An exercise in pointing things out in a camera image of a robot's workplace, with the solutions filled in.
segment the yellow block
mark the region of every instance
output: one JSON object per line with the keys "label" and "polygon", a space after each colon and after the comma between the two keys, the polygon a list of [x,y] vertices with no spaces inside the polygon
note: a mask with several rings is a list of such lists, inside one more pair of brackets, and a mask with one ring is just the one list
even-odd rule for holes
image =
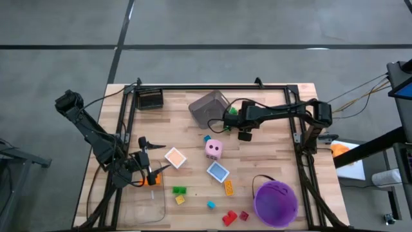
{"label": "yellow block", "polygon": [[228,196],[233,195],[233,187],[232,187],[232,181],[231,180],[226,180],[225,181],[225,191],[226,191],[226,195],[228,195]]}
{"label": "yellow block", "polygon": [[181,203],[185,202],[185,199],[182,195],[180,195],[176,197],[176,202],[178,203],[178,205],[180,205]]}

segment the orange block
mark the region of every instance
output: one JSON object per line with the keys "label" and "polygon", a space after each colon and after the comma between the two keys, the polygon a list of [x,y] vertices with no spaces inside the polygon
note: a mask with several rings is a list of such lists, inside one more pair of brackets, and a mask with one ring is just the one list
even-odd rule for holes
{"label": "orange block", "polygon": [[[159,185],[160,182],[160,174],[157,175],[156,177],[156,185]],[[145,180],[144,185],[149,185],[149,183],[147,182],[147,180]]]}
{"label": "orange block", "polygon": [[232,196],[233,195],[233,187],[232,187],[232,181],[231,180],[226,180],[225,181],[225,191],[227,196]]}

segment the black clamp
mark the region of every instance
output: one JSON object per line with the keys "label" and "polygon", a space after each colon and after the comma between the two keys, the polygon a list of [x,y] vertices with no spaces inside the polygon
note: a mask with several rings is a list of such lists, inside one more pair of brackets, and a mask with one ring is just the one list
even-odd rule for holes
{"label": "black clamp", "polygon": [[265,88],[260,77],[256,77],[254,84],[257,84],[259,86],[259,89]]}

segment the green block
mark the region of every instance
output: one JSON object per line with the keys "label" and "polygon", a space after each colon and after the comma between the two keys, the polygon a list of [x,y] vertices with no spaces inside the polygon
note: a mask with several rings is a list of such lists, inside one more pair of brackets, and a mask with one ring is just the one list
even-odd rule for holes
{"label": "green block", "polygon": [[231,107],[230,110],[229,110],[229,113],[233,114],[233,115],[237,115],[238,111],[237,111],[237,109],[235,109],[235,107]]}
{"label": "green block", "polygon": [[173,186],[172,193],[173,194],[184,195],[184,194],[186,194],[186,187]]}

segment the toy block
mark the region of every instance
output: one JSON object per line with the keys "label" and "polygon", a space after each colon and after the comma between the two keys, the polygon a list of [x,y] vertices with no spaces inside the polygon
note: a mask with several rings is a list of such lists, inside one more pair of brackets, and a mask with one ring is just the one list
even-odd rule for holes
{"label": "toy block", "polygon": [[244,220],[244,221],[246,221],[248,217],[249,217],[249,214],[247,214],[247,213],[244,212],[244,211],[242,211],[242,212],[240,213],[240,216],[239,216],[239,218],[240,218],[241,220]]}
{"label": "toy block", "polygon": [[[161,183],[161,181],[160,181],[160,175],[157,175],[157,177],[156,177],[155,180],[156,180],[156,184],[155,184],[155,185],[159,185],[159,184]],[[148,186],[148,185],[149,185],[149,181],[145,180],[144,185],[145,185],[145,186]]]}
{"label": "toy block", "polygon": [[184,194],[186,194],[186,187],[173,186],[172,193],[173,194],[184,195]]}
{"label": "toy block", "polygon": [[176,168],[178,169],[185,161],[186,157],[180,153],[176,148],[170,149],[166,153],[165,158]]}
{"label": "toy block", "polygon": [[206,136],[203,138],[203,141],[207,142],[209,139],[212,139],[211,136],[210,136],[210,135],[206,135]]}
{"label": "toy block", "polygon": [[233,187],[232,187],[232,181],[231,180],[226,180],[225,181],[225,191],[226,191],[226,196],[232,196],[233,195]]}
{"label": "toy block", "polygon": [[237,115],[237,114],[238,114],[238,111],[237,111],[237,109],[235,109],[235,107],[231,107],[230,110],[229,110],[229,113],[230,113],[231,115]]}
{"label": "toy block", "polygon": [[209,208],[211,208],[211,209],[214,209],[214,207],[216,206],[213,202],[211,202],[211,201],[208,201],[207,202],[207,206],[209,207]]}
{"label": "toy block", "polygon": [[209,139],[205,145],[205,154],[207,158],[218,160],[223,151],[223,143],[216,139]]}
{"label": "toy block", "polygon": [[185,202],[185,198],[182,195],[177,196],[175,199],[176,199],[176,202],[178,203],[178,205]]}
{"label": "toy block", "polygon": [[225,226],[229,226],[230,224],[232,224],[233,221],[235,221],[235,219],[238,217],[238,215],[233,212],[232,210],[230,210],[227,215],[223,216],[222,220],[223,223],[225,224]]}
{"label": "toy block", "polygon": [[229,175],[229,171],[218,162],[214,161],[212,165],[206,170],[217,181],[223,183],[226,177]]}

